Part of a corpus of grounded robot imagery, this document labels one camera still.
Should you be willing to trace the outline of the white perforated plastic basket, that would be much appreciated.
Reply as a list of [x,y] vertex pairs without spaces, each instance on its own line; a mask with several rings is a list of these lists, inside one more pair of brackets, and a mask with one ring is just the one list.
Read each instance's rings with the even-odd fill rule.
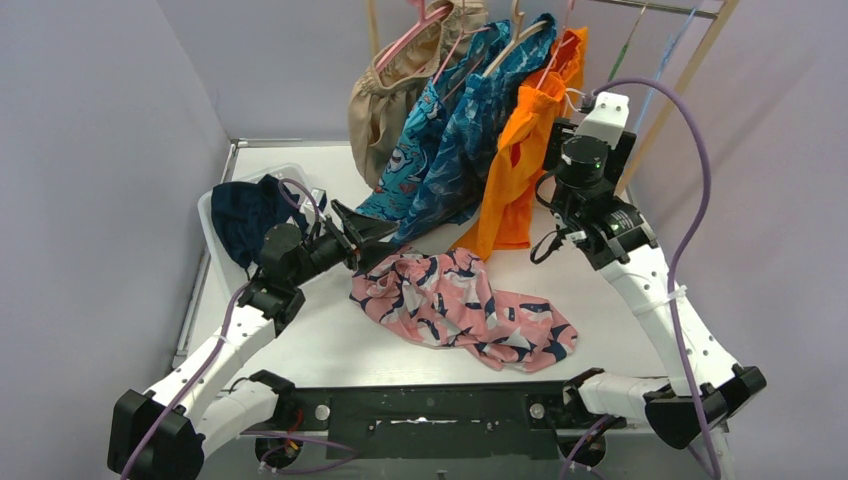
[[257,269],[260,236],[279,223],[307,234],[316,220],[307,189],[321,211],[327,195],[294,163],[221,183],[201,195],[197,210],[223,295],[231,296]]

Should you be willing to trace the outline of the pink shark print shorts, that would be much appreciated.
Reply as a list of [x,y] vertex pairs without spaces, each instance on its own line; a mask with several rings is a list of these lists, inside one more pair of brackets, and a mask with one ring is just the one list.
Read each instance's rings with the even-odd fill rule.
[[549,300],[493,288],[483,260],[464,248],[404,248],[355,274],[350,298],[404,340],[465,349],[496,371],[538,372],[578,344],[578,331]]

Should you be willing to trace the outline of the navy blue shorts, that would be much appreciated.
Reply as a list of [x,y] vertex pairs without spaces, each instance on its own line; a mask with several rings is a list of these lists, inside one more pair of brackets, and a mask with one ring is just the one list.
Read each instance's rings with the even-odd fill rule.
[[291,178],[266,174],[254,182],[233,181],[213,188],[211,221],[229,258],[242,270],[265,266],[265,257],[280,254],[317,236],[299,212],[310,189]]

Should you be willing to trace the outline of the green plastic hanger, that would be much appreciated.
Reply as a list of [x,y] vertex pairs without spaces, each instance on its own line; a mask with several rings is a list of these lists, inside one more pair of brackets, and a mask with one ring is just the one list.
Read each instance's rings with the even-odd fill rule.
[[615,62],[613,63],[613,65],[612,65],[612,67],[609,71],[609,74],[607,76],[608,82],[611,82],[616,78],[618,70],[620,69],[620,66],[623,63],[623,61],[624,61],[624,59],[627,55],[627,52],[630,48],[633,36],[635,35],[635,32],[637,31],[639,24],[640,24],[644,14],[645,14],[645,12],[648,9],[648,6],[649,6],[649,1],[645,1],[642,5],[641,9],[640,9],[640,12],[639,12],[637,18],[635,19],[635,21],[634,21],[634,23],[631,27],[630,32],[628,33],[626,40],[624,41],[624,43],[622,44],[622,46],[621,46],[621,48],[618,52],[618,55],[617,55]]

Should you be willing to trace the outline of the light blue wire hanger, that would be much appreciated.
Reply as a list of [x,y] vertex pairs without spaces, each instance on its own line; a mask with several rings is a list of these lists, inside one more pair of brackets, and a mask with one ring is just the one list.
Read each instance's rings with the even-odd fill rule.
[[[668,37],[664,51],[663,51],[663,54],[662,54],[660,62],[658,64],[657,70],[655,71],[654,76],[653,76],[653,80],[655,82],[658,82],[661,79],[661,77],[662,77],[665,69],[667,68],[667,65],[668,65],[674,51],[677,48],[677,45],[679,44],[681,38],[683,37],[683,35],[686,33],[689,26],[691,25],[697,10],[698,10],[697,7],[693,7],[691,9],[691,11],[688,13],[687,18],[684,21],[684,23],[682,24],[682,26],[680,27],[680,29],[675,34],[671,34]],[[637,115],[637,118],[636,118],[634,125],[633,125],[633,130],[634,130],[635,133],[640,132],[641,126],[643,124],[643,121],[644,121],[647,113],[648,113],[648,110],[649,110],[650,104],[652,103],[653,97],[654,97],[654,90],[652,88],[649,88],[648,92],[645,96],[645,99],[644,99],[644,101],[641,105],[639,114]]]

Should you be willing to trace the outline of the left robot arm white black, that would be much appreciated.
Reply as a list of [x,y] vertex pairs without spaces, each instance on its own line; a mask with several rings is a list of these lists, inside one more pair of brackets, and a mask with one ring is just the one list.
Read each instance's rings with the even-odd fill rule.
[[337,200],[335,218],[317,218],[323,234],[306,236],[294,224],[270,228],[259,268],[231,297],[221,327],[174,371],[143,392],[115,403],[108,468],[123,479],[195,479],[207,457],[265,422],[295,416],[292,382],[259,371],[230,394],[222,391],[255,354],[272,343],[305,303],[302,285],[338,264],[372,269],[392,254],[391,221],[359,214]]

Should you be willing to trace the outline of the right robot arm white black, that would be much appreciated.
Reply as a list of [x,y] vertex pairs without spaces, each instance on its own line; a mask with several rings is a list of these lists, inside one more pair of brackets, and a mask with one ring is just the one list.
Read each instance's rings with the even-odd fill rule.
[[566,382],[562,411],[578,427],[604,414],[644,421],[667,445],[683,450],[701,434],[696,399],[714,427],[765,389],[767,380],[724,349],[682,285],[668,286],[669,267],[652,228],[615,194],[635,134],[623,133],[602,153],[600,141],[578,140],[576,129],[567,119],[555,120],[543,164],[555,180],[545,204],[557,222],[553,245],[570,234],[584,236],[577,248],[629,307],[666,373],[626,377],[591,368]]

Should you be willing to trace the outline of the light blue shark shorts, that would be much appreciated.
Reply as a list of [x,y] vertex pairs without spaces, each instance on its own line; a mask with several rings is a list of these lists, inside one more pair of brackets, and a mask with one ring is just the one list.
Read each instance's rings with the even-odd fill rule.
[[441,134],[456,105],[452,98],[455,94],[453,90],[473,66],[481,63],[489,51],[484,41],[495,38],[490,32],[493,23],[495,22],[486,24],[486,30],[479,31],[472,37],[470,48],[461,63],[449,70],[451,76],[445,92],[435,92],[431,79],[428,81],[408,114],[377,187],[371,189],[371,194],[358,206],[358,212],[390,221],[400,221],[404,218],[426,170],[435,157]]

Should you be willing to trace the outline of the orange shorts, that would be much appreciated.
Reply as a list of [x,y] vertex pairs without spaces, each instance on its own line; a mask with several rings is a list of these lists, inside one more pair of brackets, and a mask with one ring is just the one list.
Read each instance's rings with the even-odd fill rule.
[[568,101],[583,86],[589,43],[587,27],[568,29],[564,46],[551,47],[553,58],[518,88],[517,106],[497,142],[476,223],[453,246],[488,259],[495,250],[531,246],[530,228],[537,181],[554,121],[573,111]]

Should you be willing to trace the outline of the dark blue whale shorts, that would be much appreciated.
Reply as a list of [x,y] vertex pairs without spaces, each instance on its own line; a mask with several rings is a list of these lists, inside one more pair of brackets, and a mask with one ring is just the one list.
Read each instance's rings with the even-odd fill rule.
[[521,43],[488,78],[482,73],[511,38],[508,20],[492,24],[495,35],[480,64],[460,81],[456,105],[441,134],[437,152],[393,241],[404,244],[443,224],[462,224],[480,205],[498,137],[517,105],[517,92],[530,74],[545,66],[557,37],[555,17],[543,13],[533,23],[550,24]]

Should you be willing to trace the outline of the wooden hanger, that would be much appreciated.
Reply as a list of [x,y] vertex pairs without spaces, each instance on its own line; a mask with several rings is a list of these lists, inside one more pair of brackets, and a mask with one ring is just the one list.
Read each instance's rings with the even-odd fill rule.
[[491,61],[486,70],[482,73],[484,78],[490,77],[506,60],[506,58],[527,38],[544,30],[550,24],[549,20],[536,21],[527,28],[524,28],[524,18],[526,13],[521,10],[521,1],[513,0],[511,4],[511,38],[504,49]]

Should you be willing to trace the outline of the beige shorts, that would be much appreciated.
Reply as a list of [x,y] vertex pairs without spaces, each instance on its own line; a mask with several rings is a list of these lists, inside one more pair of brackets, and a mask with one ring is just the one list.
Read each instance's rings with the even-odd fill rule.
[[[455,1],[434,1],[428,10]],[[375,70],[376,56],[354,83],[347,109],[348,137],[357,172],[375,189],[404,124],[424,87],[448,49],[447,21],[430,25],[392,59],[384,70]]]

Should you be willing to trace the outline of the thin pink hanger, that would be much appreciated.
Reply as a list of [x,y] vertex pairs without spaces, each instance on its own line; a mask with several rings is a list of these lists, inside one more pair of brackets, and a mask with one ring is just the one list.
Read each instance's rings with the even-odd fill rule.
[[470,48],[472,37],[479,31],[487,29],[489,19],[486,1],[455,1],[454,9],[449,15],[447,29],[448,49],[441,53],[441,63],[431,77],[433,90],[439,94],[445,92],[451,73],[449,70],[457,67]]

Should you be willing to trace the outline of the pink plastic hanger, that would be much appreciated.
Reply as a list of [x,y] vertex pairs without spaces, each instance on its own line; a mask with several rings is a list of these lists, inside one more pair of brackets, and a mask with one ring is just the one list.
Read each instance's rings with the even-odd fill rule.
[[424,0],[410,0],[408,1],[408,4],[415,8],[417,12],[417,20],[408,31],[406,31],[395,42],[390,44],[384,53],[378,53],[376,55],[377,61],[375,64],[375,70],[377,72],[384,70],[388,63],[394,59],[412,40],[414,40],[416,36],[427,29],[430,25],[443,20],[453,10],[453,6],[451,4],[447,4],[429,11],[426,1]]

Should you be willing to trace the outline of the wooden clothes rack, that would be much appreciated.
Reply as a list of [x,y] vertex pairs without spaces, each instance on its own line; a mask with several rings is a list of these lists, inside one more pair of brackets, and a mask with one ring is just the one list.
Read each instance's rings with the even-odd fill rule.
[[[373,54],[384,46],[379,40],[379,29],[406,25],[406,20],[379,20],[378,1],[364,2],[369,42]],[[566,1],[549,1],[542,10],[554,13],[561,26],[587,26],[590,30],[589,58],[584,82],[588,87],[599,86],[606,80],[618,52],[645,1],[576,1],[577,13],[566,14]],[[740,4],[740,1],[649,1],[627,55],[615,79],[624,74],[653,78],[663,54],[668,37],[675,34],[693,7],[698,10],[686,33],[681,38],[659,82],[674,87],[683,95],[690,86],[707,53]],[[630,93],[632,130],[647,93]],[[631,188],[637,169],[648,158],[648,152],[659,143],[659,136],[668,122],[679,113],[674,104],[660,92],[654,97],[641,130],[637,133],[637,147],[619,181],[617,192]]]

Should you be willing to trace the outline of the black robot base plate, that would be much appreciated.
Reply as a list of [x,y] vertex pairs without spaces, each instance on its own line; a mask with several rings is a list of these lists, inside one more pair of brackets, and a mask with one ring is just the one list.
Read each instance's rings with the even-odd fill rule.
[[319,433],[362,459],[555,460],[597,420],[561,381],[297,387],[262,426]]

